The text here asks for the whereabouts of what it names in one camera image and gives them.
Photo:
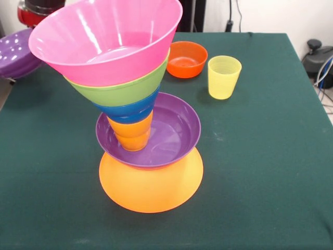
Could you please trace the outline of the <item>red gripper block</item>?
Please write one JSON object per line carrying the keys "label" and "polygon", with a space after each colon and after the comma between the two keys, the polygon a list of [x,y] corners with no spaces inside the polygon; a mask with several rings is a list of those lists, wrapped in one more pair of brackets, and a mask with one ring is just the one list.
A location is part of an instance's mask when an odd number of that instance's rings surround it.
{"label": "red gripper block", "polygon": [[17,15],[22,24],[33,28],[49,15],[49,9],[40,6],[18,6]]}

